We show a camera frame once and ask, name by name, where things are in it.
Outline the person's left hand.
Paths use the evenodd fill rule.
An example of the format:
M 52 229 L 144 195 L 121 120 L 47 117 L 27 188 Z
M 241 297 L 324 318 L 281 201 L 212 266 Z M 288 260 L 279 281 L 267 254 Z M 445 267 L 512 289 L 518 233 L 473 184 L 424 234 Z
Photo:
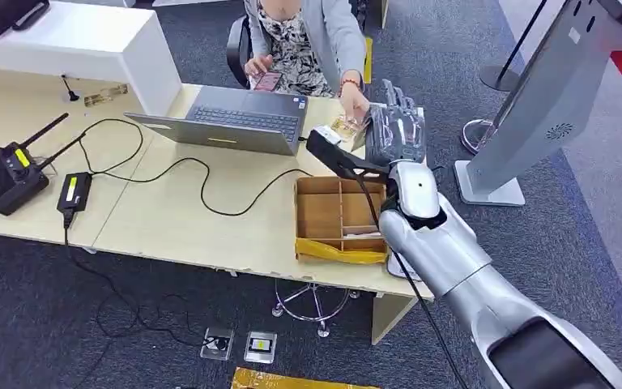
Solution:
M 350 122 L 362 124 L 369 111 L 369 101 L 360 88 L 351 80 L 341 87 L 339 101 L 345 111 L 345 118 Z

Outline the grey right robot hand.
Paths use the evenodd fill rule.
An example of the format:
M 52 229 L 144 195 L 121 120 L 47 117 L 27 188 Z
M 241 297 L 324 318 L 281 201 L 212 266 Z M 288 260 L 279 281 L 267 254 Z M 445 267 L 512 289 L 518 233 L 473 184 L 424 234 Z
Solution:
M 426 160 L 424 109 L 388 79 L 382 80 L 386 103 L 372 105 L 365 133 L 365 157 L 380 166 L 396 160 Z

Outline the person's right hand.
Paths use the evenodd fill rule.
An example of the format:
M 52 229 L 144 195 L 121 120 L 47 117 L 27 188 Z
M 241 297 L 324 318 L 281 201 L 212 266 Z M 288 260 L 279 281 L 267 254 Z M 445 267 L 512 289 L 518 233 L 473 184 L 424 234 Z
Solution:
M 250 78 L 258 79 L 270 70 L 272 64 L 273 57 L 270 54 L 255 56 L 245 64 L 245 73 Z

